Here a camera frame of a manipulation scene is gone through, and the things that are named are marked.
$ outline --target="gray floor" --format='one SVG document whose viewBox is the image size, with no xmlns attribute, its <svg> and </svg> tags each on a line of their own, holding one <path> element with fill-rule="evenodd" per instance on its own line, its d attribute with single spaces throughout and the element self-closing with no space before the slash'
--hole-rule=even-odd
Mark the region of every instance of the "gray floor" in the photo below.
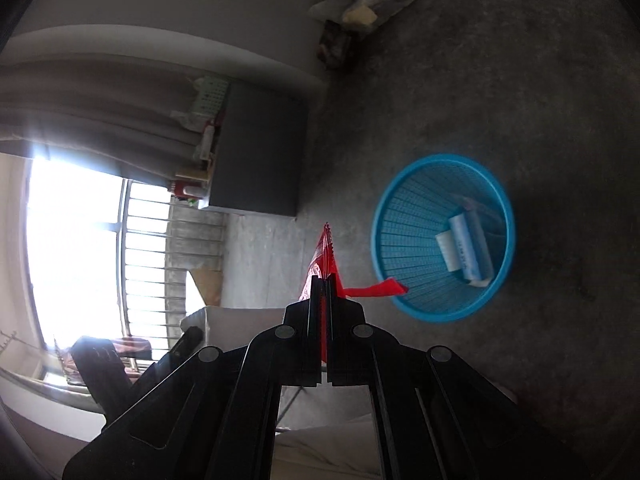
<svg viewBox="0 0 640 480">
<path fill-rule="evenodd" d="M 422 156 L 470 156 L 513 202 L 507 282 L 457 322 L 384 299 L 362 302 L 367 320 L 416 348 L 451 346 L 598 472 L 640 415 L 639 148 L 640 32 L 618 0 L 419 0 L 335 79 L 298 218 L 230 222 L 223 304 L 294 301 L 325 221 L 343 282 L 373 283 L 386 184 Z M 358 395 L 342 415 L 361 415 Z"/>
</svg>

